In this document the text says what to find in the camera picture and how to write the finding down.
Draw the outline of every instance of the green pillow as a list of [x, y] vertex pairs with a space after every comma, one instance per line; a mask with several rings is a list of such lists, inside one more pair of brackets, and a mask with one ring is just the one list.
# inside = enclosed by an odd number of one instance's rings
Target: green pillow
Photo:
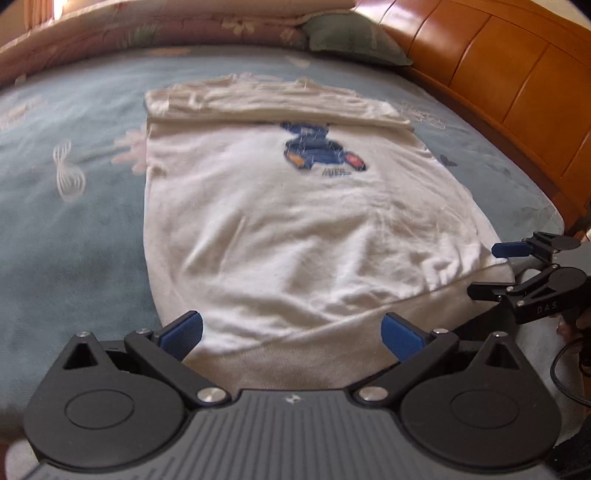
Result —
[[329, 51], [380, 65], [412, 65], [404, 50], [375, 22], [354, 12], [311, 18], [303, 25], [311, 51]]

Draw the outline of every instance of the curtain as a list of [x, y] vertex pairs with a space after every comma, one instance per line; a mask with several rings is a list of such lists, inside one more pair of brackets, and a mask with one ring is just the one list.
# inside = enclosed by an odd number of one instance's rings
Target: curtain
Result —
[[24, 0], [27, 30], [53, 18], [53, 0]]

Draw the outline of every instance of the silver bolt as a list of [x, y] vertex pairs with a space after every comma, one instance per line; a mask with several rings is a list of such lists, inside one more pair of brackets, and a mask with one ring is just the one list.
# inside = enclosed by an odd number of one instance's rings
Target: silver bolt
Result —
[[228, 394], [218, 387], [202, 388], [197, 392], [197, 398], [204, 403], [219, 403], [226, 399]]
[[365, 401], [382, 401], [388, 396], [388, 390], [382, 387], [363, 387], [358, 394]]

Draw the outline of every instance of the wooden headboard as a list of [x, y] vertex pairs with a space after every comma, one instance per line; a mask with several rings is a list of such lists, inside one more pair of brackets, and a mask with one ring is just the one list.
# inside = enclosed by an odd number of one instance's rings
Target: wooden headboard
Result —
[[361, 0], [401, 74], [532, 178], [574, 232], [591, 200], [591, 31], [530, 0]]

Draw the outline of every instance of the blue gripper pad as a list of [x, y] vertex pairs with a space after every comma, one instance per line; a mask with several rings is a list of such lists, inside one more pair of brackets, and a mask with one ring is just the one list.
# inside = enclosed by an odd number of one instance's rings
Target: blue gripper pad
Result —
[[190, 311], [167, 325], [157, 334], [158, 346], [183, 361], [203, 336], [203, 319], [198, 312]]
[[382, 342], [401, 362], [427, 346], [428, 333], [415, 327], [395, 313], [388, 313], [382, 319]]
[[506, 242], [494, 244], [491, 253], [496, 258], [529, 257], [534, 253], [534, 247], [527, 242]]

